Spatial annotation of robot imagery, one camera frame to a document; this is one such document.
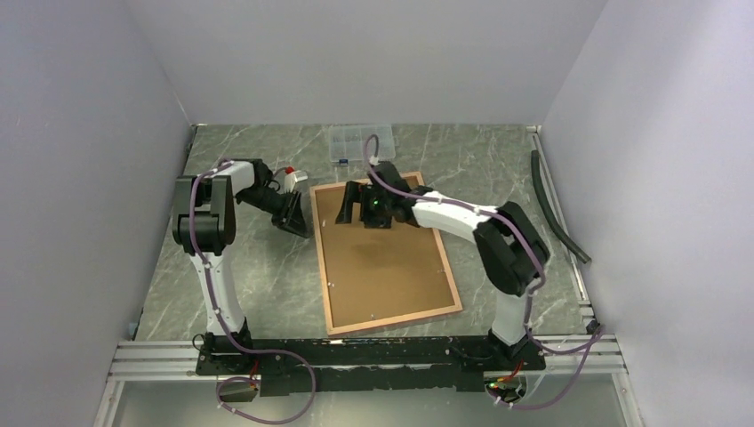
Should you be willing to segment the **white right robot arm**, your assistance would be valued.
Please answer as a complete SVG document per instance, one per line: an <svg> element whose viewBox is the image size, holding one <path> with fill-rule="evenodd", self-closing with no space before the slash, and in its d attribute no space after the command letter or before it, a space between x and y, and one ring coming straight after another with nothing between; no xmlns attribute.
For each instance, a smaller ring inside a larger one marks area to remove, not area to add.
<svg viewBox="0 0 754 427"><path fill-rule="evenodd" d="M348 181L336 223L350 223L353 205L367 228L392 222L441 230L474 244L485 274L496 290L495 317L488 333L490 360L501 369L516 365L533 341L528 325L535 285L544 281L550 253L516 203L475 205L447 197L431 187L411 186L389 161L370 164L369 181Z"/></svg>

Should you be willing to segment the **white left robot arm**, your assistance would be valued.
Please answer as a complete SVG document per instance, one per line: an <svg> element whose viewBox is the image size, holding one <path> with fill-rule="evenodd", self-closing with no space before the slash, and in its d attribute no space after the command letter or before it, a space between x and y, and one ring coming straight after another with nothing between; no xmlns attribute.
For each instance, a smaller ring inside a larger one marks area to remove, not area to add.
<svg viewBox="0 0 754 427"><path fill-rule="evenodd" d="M242 374L254 362L248 321L237 297L231 269L237 234L236 206L247 204L269 214L274 227L309 238L302 210L308 176L291 166L272 171L261 159L224 159L206 172L175 182L172 237L189 257L202 287L207 311L200 358L219 359Z"/></svg>

